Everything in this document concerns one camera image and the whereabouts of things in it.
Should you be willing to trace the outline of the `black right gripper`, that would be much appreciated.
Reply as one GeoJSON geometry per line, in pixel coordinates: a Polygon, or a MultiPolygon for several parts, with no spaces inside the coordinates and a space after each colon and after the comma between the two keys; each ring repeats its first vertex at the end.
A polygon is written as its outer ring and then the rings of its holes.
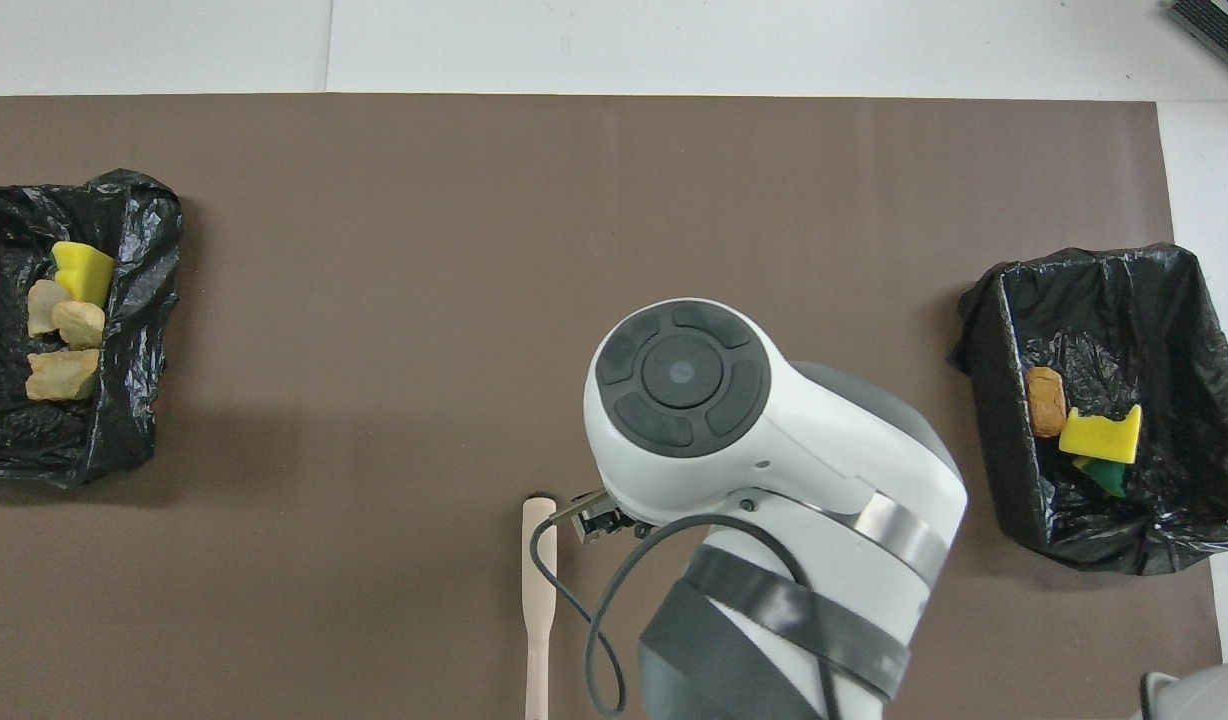
{"type": "Polygon", "coordinates": [[[605,501],[609,501],[609,493],[605,489],[585,493],[585,495],[573,498],[567,506],[558,509],[556,520],[567,521],[577,516],[578,543],[582,544],[594,543],[602,537],[620,533],[623,530],[628,530],[637,541],[646,541],[661,530],[658,523],[636,518],[623,506],[599,507],[605,501]]]}

